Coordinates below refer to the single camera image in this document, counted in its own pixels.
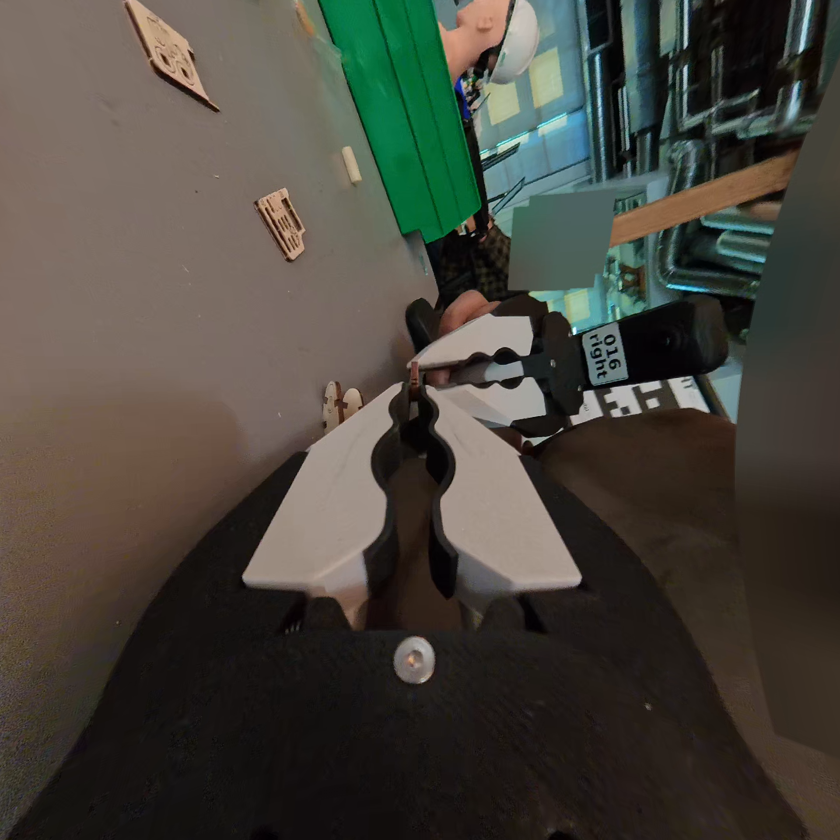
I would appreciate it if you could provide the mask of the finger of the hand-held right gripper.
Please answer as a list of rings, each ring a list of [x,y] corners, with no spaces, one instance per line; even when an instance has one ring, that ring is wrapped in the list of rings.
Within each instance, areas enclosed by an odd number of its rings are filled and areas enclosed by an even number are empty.
[[[488,313],[430,343],[406,368],[419,371],[464,370],[483,363],[510,371],[526,371],[526,359],[542,334],[546,313],[512,316]]]
[[[446,384],[429,390],[488,427],[559,428],[559,415],[550,409],[540,383],[526,375],[524,364],[462,365],[450,370]]]

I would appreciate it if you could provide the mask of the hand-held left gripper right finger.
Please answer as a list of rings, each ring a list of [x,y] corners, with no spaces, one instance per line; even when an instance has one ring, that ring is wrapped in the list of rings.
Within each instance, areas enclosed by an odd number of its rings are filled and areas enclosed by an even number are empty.
[[[428,558],[440,594],[482,614],[502,597],[579,587],[518,451],[434,388],[419,387],[418,410],[437,482]]]

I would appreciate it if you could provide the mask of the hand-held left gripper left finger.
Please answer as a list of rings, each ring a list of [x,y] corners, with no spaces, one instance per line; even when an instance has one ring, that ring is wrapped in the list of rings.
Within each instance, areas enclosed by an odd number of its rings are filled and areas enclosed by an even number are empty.
[[[243,572],[248,588],[329,597],[363,626],[399,554],[389,479],[402,423],[397,383],[310,447]]]

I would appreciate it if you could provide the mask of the person's right forearm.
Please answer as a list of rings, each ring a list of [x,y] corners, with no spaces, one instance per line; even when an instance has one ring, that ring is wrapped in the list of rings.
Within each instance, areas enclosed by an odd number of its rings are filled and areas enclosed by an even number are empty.
[[[736,525],[736,425],[661,409],[578,425],[536,447],[548,474],[645,563],[687,625],[744,738],[773,740]]]

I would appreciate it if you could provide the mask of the person's right hand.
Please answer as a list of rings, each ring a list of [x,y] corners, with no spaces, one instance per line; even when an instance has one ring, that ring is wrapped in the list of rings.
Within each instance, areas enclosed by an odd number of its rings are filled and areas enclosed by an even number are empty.
[[[515,295],[504,301],[489,301],[479,291],[468,290],[450,303],[440,316],[436,338],[456,331],[469,321],[486,314],[529,316],[541,319],[549,312],[548,305],[530,295]]]

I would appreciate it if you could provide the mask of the round-lobed wooden puzzle piece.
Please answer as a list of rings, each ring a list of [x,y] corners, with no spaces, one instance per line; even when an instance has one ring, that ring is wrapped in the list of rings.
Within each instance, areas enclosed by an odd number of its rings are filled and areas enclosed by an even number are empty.
[[[338,381],[327,384],[322,399],[322,431],[329,434],[359,412],[364,398],[357,388],[345,391]]]

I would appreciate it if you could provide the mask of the wooden beam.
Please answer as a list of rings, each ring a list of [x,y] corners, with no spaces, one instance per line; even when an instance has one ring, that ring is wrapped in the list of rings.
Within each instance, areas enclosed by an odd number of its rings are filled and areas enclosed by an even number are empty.
[[[620,213],[613,219],[609,247],[631,243],[727,207],[782,192],[790,182],[799,155],[799,150],[793,150]]]

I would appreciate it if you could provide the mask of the wooden piece with slot grid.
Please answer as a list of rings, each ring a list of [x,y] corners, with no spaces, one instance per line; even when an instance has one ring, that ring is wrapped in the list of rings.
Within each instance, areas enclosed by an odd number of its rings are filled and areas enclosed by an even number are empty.
[[[306,228],[291,203],[288,190],[281,188],[255,201],[255,210],[287,262],[298,259],[305,250]]]

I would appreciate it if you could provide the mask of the green plastic crate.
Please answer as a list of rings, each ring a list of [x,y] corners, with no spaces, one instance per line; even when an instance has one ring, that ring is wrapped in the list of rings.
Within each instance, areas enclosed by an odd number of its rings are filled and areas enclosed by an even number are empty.
[[[480,191],[434,3],[319,5],[400,231],[447,236]]]

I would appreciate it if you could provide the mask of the metal ventilation ducts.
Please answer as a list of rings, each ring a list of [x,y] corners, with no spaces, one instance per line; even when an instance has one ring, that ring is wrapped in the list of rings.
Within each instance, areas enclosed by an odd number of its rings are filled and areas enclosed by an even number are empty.
[[[604,280],[753,301],[781,198],[838,56],[838,2],[577,2],[594,183],[622,178],[616,215],[709,185],[715,203],[614,234]]]

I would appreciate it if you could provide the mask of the mannequin head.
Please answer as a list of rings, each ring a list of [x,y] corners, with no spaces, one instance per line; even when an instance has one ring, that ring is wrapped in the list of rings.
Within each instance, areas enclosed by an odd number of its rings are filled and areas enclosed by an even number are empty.
[[[511,1],[473,1],[456,15],[456,26],[438,25],[448,73],[461,76],[489,49],[498,47],[508,30]]]

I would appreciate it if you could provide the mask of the white safety helmet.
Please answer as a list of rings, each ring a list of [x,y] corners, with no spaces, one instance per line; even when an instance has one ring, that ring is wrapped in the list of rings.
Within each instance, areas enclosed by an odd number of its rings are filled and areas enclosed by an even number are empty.
[[[488,81],[507,85],[529,68],[540,41],[539,21],[528,1],[510,2],[504,36],[490,50]]]

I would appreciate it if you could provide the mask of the wooden piece with round cutouts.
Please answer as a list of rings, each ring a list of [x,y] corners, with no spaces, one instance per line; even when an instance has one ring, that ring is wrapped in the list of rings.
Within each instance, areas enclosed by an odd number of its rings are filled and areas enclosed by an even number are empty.
[[[141,2],[124,1],[123,5],[154,72],[211,111],[219,112],[198,76],[194,52],[186,38]]]

